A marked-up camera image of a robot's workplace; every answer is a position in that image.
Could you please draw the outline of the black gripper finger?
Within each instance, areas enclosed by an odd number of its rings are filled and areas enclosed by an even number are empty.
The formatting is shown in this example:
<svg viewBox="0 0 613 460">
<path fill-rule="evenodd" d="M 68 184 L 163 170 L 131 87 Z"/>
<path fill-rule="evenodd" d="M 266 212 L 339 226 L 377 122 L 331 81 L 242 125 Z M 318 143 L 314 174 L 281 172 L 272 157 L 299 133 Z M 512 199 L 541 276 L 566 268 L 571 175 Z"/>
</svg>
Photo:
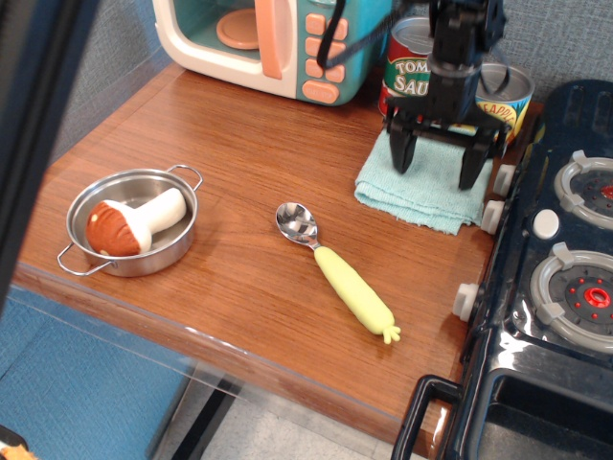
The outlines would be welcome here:
<svg viewBox="0 0 613 460">
<path fill-rule="evenodd" d="M 459 178 L 459 189 L 471 189 L 478 179 L 485 163 L 495 151 L 492 143 L 476 143 L 465 149 Z"/>
<path fill-rule="evenodd" d="M 413 161 L 420 131 L 408 130 L 402 126 L 392 126 L 389 134 L 393 166 L 398 173 L 404 174 Z"/>
</svg>

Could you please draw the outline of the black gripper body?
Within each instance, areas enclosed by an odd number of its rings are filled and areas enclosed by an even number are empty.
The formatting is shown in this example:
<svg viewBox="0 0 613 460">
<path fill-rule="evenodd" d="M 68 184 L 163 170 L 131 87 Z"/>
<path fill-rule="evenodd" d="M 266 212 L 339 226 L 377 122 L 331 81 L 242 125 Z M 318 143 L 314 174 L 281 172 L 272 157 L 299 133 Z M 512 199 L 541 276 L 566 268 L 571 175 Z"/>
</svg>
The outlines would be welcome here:
<svg viewBox="0 0 613 460">
<path fill-rule="evenodd" d="M 479 59 L 471 67 L 457 69 L 433 57 L 429 63 L 432 72 L 426 96 L 388 99 L 388 134 L 392 126 L 400 126 L 419 130 L 420 137 L 462 147 L 464 151 L 476 143 L 492 143 L 493 153 L 504 152 L 509 125 L 488 115 L 475 101 L 479 82 L 488 89 L 481 77 L 483 62 Z"/>
</svg>

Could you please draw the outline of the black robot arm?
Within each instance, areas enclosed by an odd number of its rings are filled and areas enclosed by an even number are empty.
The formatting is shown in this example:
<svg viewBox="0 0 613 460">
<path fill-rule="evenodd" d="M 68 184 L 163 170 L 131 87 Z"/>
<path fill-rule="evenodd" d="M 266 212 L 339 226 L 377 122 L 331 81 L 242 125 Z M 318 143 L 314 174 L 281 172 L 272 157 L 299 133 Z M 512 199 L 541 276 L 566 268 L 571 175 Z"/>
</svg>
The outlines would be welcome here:
<svg viewBox="0 0 613 460">
<path fill-rule="evenodd" d="M 501 1 L 432 1 L 433 50 L 428 57 L 428 92 L 415 99 L 390 98 L 385 126 L 393 166 L 406 173 L 420 138 L 462 147 L 459 189 L 475 184 L 485 162 L 502 155 L 510 126 L 476 102 L 483 56 L 502 37 L 506 24 Z"/>
</svg>

